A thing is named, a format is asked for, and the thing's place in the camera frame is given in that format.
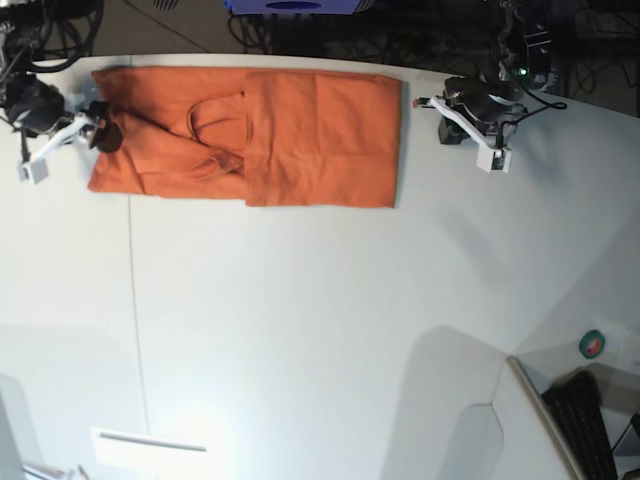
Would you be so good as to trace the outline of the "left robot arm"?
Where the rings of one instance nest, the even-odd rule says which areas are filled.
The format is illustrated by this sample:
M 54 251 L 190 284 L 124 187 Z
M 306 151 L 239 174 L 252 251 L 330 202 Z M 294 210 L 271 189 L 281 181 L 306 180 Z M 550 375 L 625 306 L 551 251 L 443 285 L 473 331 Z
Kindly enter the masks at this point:
M 567 104 L 539 96 L 555 81 L 544 3 L 501 1 L 499 6 L 504 19 L 489 35 L 489 66 L 474 77 L 446 79 L 440 95 L 417 97 L 412 107 L 441 115 L 441 144 L 470 139 L 478 145 L 480 169 L 506 173 L 511 164 L 508 142 L 518 126 L 544 111 L 565 110 Z

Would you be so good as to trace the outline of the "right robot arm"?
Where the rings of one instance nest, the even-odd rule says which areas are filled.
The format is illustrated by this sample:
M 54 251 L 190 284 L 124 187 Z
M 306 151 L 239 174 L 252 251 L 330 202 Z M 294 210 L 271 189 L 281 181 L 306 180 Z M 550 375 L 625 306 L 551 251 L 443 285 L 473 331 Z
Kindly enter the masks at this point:
M 104 10 L 103 1 L 1 3 L 1 121 L 20 135 L 22 181 L 46 179 L 47 156 L 77 140 L 102 153 L 121 146 L 105 102 L 69 110 L 59 89 L 37 77 L 60 73 L 90 53 Z

